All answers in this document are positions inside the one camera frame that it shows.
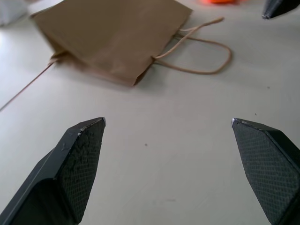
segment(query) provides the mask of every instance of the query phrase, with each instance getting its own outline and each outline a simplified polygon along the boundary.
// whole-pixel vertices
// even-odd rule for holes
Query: table surface
[[[0,113],[0,211],[64,131],[106,117],[82,225],[268,225],[243,170],[232,117],[282,130],[300,146],[300,13],[261,19],[263,2],[194,10],[186,27],[224,16],[198,37],[234,51],[218,75],[153,65],[134,88],[54,66]],[[47,65],[52,50],[29,19],[0,29],[0,105]],[[215,68],[226,52],[186,42],[168,61]]]

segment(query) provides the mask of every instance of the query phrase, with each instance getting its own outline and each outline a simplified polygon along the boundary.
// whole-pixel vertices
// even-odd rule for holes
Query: textured rubber pad
[[[263,124],[234,119],[232,127],[246,177],[268,220],[289,224],[299,207],[299,149]]]
[[[58,175],[59,183],[74,214],[81,222],[96,176],[102,138],[100,124],[82,128],[66,163]]]
[[[105,119],[69,128],[31,171],[0,215],[0,225],[75,225],[94,183]]]

